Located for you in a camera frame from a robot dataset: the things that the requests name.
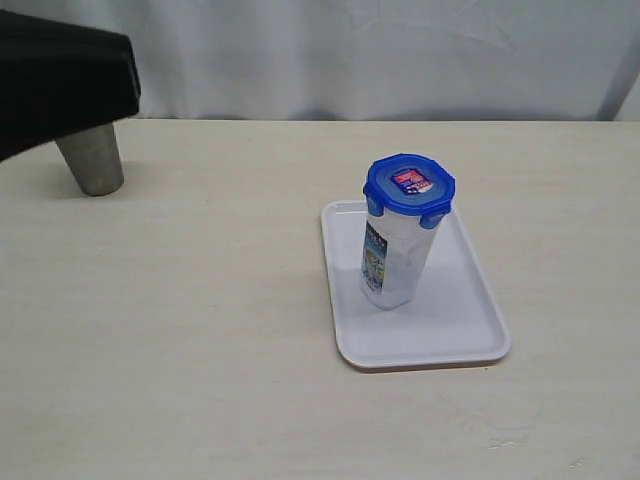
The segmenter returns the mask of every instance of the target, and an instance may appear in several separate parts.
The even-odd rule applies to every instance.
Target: white curtain
[[[129,35],[141,116],[640,120],[639,0],[0,0]]]

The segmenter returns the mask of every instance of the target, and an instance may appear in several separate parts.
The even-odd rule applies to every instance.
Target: tray rim
[[[451,208],[451,214],[452,216],[455,217],[455,220],[458,224],[458,228],[460,229],[460,232],[462,234],[462,239],[464,240],[464,243],[466,244],[467,250],[469,252],[469,255],[471,256],[471,260],[474,264],[474,267],[480,277],[480,280],[483,284],[483,287],[486,291],[487,297],[489,298],[489,301],[491,303],[491,306],[495,312],[496,315],[496,319],[498,321],[498,324],[500,326],[500,329],[502,331],[502,334],[504,336],[504,342],[502,343],[502,345],[500,346],[500,348],[495,349],[492,352],[486,353],[486,354],[482,354],[482,355],[475,355],[473,356],[473,358],[463,358],[463,357],[451,357],[451,358],[446,358],[446,357],[441,357],[440,359],[438,359],[437,357],[433,358],[432,360],[426,360],[424,362],[420,362],[420,363],[415,363],[415,362],[399,362],[393,365],[389,365],[387,363],[380,363],[380,362],[376,362],[376,361],[362,361],[362,360],[357,360],[352,358],[349,353],[348,353],[348,349],[345,350],[344,348],[344,344],[343,341],[344,339],[342,338],[341,332],[339,331],[338,325],[336,323],[336,314],[337,314],[337,307],[335,305],[334,302],[334,296],[336,295],[335,292],[335,279],[334,279],[334,273],[333,273],[333,268],[329,268],[329,265],[332,260],[332,253],[329,251],[328,248],[328,244],[329,244],[329,233],[328,233],[328,216],[329,211],[339,205],[353,205],[354,209],[349,211],[349,213],[363,213],[366,212],[366,200],[362,199],[362,200],[335,200],[333,202],[329,202],[328,204],[326,204],[323,208],[322,208],[322,212],[320,215],[320,223],[321,223],[321,229],[322,229],[322,243],[323,243],[323,250],[324,250],[324,256],[325,256],[325,267],[327,270],[327,280],[329,283],[329,296],[330,296],[330,300],[331,300],[331,312],[332,312],[332,316],[333,316],[333,328],[334,328],[334,334],[335,334],[335,340],[336,340],[336,346],[338,348],[338,352],[340,353],[340,356],[351,366],[353,366],[354,368],[358,369],[358,370],[362,370],[362,371],[372,371],[372,370],[408,370],[411,368],[414,369],[427,369],[429,367],[438,367],[438,368],[446,368],[447,366],[483,366],[483,365],[487,365],[487,364],[492,364],[492,363],[496,363],[499,362],[500,360],[502,360],[503,358],[505,358],[509,352],[511,351],[511,347],[513,346],[513,339],[511,337],[511,333],[509,332],[509,328],[507,327],[507,323],[504,319],[504,316],[502,314],[502,310],[500,309],[500,306],[498,305],[498,302],[496,301],[495,295],[493,293],[493,289],[491,288],[491,284],[489,283],[489,280],[486,276],[486,273],[484,271],[484,268],[482,267],[482,263],[480,262],[480,259],[476,253],[476,250],[473,246],[473,242],[471,241],[471,237],[469,235],[469,232],[467,231],[467,228],[464,224],[464,222],[462,221],[462,217],[460,215],[460,212],[457,208],[457,206],[454,204],[452,205]]]

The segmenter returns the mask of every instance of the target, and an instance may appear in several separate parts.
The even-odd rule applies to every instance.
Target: black object
[[[0,10],[0,162],[129,117],[139,107],[140,80],[127,36]],[[121,170],[117,145],[109,150],[114,148]],[[70,162],[66,150],[81,188],[105,194],[84,188],[79,177],[85,173],[72,166],[78,158]]]

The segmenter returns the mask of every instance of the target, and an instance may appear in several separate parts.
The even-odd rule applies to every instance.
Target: blue lid
[[[424,222],[449,213],[455,192],[456,181],[444,168],[430,158],[410,153],[374,162],[364,186],[372,215],[381,216],[388,208],[402,215],[421,216]]]

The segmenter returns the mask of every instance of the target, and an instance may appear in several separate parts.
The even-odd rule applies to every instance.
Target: white tabletop
[[[637,479],[640,124],[129,121],[126,184],[0,164],[0,478]],[[418,152],[514,339],[362,374],[319,213]]]

